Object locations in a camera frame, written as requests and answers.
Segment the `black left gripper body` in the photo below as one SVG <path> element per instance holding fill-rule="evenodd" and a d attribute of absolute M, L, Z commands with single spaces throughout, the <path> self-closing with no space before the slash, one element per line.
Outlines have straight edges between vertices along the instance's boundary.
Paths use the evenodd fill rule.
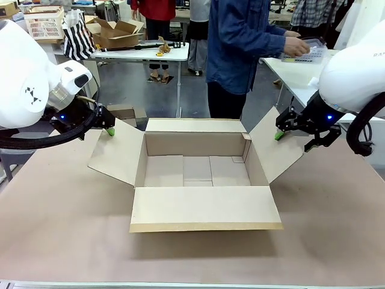
<path fill-rule="evenodd" d="M 50 124 L 59 133 L 77 129 L 85 133 L 94 126 L 97 112 L 98 103 L 94 99 L 78 96 L 68 107 L 54 113 L 50 119 Z"/>

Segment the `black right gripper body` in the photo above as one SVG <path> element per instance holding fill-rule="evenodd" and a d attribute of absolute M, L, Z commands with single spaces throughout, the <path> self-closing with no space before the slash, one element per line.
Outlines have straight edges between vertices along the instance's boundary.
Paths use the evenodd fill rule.
<path fill-rule="evenodd" d="M 319 92 L 315 92 L 301 112 L 301 129 L 307 133 L 328 131 L 345 113 L 329 106 Z"/>

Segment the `person right hand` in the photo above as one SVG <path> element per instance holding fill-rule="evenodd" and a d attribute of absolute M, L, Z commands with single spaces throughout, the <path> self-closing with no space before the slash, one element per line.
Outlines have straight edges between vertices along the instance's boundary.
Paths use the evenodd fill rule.
<path fill-rule="evenodd" d="M 285 37 L 283 52 L 290 57 L 301 57 L 310 52 L 310 46 L 297 37 Z"/>

